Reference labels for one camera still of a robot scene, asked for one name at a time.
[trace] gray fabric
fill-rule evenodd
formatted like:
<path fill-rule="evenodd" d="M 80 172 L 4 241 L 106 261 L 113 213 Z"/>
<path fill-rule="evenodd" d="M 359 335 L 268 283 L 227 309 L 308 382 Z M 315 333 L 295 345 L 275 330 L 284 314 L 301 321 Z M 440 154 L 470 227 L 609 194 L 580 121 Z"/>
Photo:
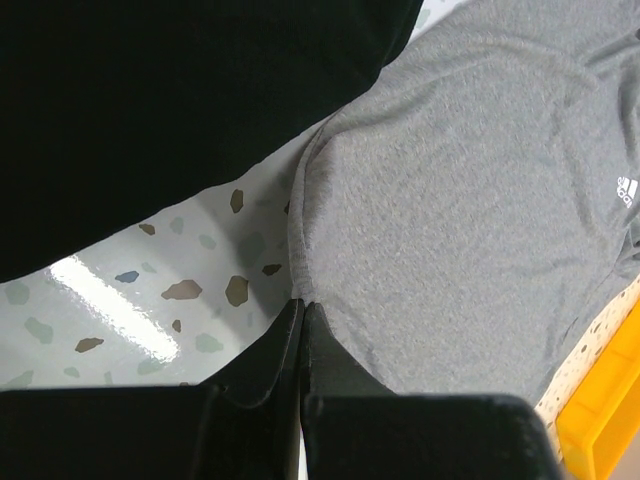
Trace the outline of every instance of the gray fabric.
<path fill-rule="evenodd" d="M 632 1 L 476 0 L 314 138 L 294 291 L 389 388 L 534 403 L 640 271 L 639 26 Z"/>

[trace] yellow plastic bin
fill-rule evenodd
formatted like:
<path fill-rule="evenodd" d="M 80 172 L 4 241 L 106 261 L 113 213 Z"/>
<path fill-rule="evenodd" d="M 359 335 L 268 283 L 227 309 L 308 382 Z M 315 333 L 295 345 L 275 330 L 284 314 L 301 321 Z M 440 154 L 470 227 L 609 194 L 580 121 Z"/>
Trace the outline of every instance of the yellow plastic bin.
<path fill-rule="evenodd" d="M 640 429 L 640 302 L 562 410 L 556 426 L 565 464 L 573 475 L 580 480 L 611 475 Z"/>

